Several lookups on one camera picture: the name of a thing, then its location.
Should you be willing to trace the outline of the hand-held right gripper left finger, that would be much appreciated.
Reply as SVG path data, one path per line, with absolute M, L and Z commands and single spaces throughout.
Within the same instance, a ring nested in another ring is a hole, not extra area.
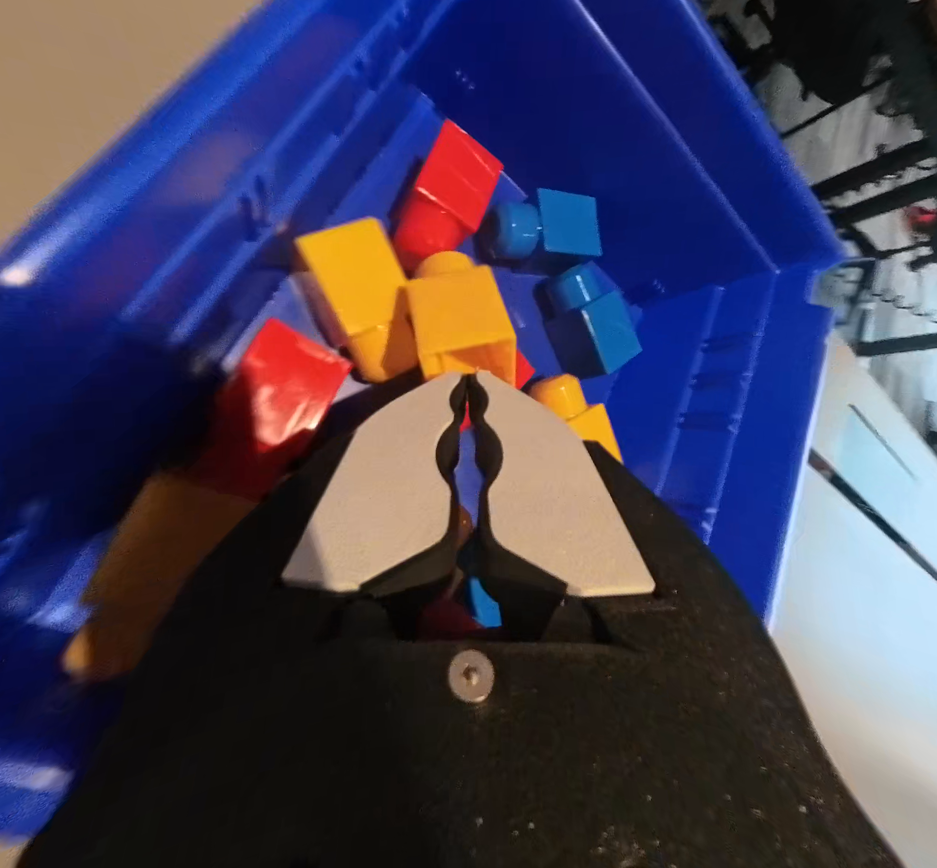
M 419 634 L 473 530 L 454 475 L 468 386 L 439 376 L 348 436 L 282 572 L 287 586 L 375 601 L 399 636 Z

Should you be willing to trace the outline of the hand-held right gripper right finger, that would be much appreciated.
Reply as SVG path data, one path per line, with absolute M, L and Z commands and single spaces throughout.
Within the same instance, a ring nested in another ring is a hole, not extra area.
M 541 638 L 568 597 L 644 597 L 656 582 L 585 442 L 490 372 L 468 380 L 476 431 L 477 572 L 509 638 Z

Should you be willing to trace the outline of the yellow mega block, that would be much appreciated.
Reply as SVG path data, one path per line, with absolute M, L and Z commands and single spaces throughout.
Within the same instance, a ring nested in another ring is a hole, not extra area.
M 434 253 L 417 266 L 406 295 L 426 381 L 486 370 L 516 384 L 517 335 L 488 265 L 458 251 Z

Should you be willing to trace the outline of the pile of mega blocks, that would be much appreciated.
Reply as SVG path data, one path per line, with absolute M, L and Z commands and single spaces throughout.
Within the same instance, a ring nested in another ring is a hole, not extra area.
M 225 534 L 308 452 L 325 426 L 344 429 L 341 387 L 409 389 L 422 376 L 406 287 L 434 253 L 458 251 L 488 217 L 491 253 L 532 255 L 547 232 L 552 255 L 573 265 L 602 253 L 594 200 L 541 190 L 537 205 L 490 210 L 501 163 L 454 122 L 445 121 L 405 189 L 389 238 L 376 218 L 347 222 L 296 241 L 307 272 L 306 302 L 326 344 L 269 318 L 213 399 L 204 438 L 183 463 L 148 479 L 113 538 L 84 599 L 91 618 L 64 650 L 76 681 L 103 682 L 143 657 L 183 583 Z M 582 438 L 618 460 L 603 405 L 590 404 L 574 369 L 539 375 L 517 342 L 515 387 L 547 406 Z

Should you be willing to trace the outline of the blue plastic bin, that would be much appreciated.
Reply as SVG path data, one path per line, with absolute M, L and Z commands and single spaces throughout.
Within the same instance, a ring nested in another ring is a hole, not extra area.
M 387 219 L 450 119 L 498 196 L 593 197 L 642 353 L 586 379 L 626 466 L 767 618 L 830 329 L 826 213 L 692 0 L 265 0 L 2 243 L 2 839 L 115 705 L 55 652 L 291 237 Z

